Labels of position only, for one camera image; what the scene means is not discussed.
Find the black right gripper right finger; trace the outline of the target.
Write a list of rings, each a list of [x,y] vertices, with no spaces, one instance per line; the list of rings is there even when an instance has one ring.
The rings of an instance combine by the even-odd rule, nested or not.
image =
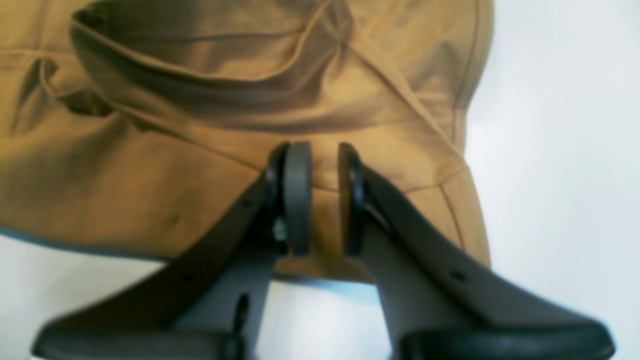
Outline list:
[[[474,260],[354,146],[338,151],[346,255],[374,278],[394,360],[608,360],[596,319],[545,300]]]

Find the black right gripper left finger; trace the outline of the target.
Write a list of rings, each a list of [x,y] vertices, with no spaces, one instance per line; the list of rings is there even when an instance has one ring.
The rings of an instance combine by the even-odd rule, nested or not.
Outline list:
[[[189,250],[113,297],[48,322],[44,360],[253,360],[275,264],[309,256],[313,152],[284,142]]]

